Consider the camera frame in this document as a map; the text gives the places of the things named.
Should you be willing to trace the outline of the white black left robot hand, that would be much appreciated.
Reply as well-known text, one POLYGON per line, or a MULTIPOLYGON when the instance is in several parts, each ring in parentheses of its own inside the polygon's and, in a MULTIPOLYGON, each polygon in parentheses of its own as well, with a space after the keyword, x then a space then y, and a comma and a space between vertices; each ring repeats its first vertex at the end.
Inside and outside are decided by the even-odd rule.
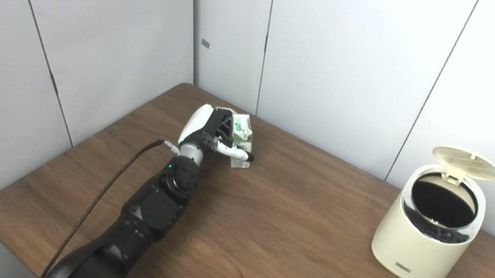
POLYGON ((233 141, 233 118, 236 112, 225 107, 200 106, 186 126, 178 140, 179 148, 192 145, 201 153, 218 152, 244 162, 253 162, 254 154, 238 147, 233 141))

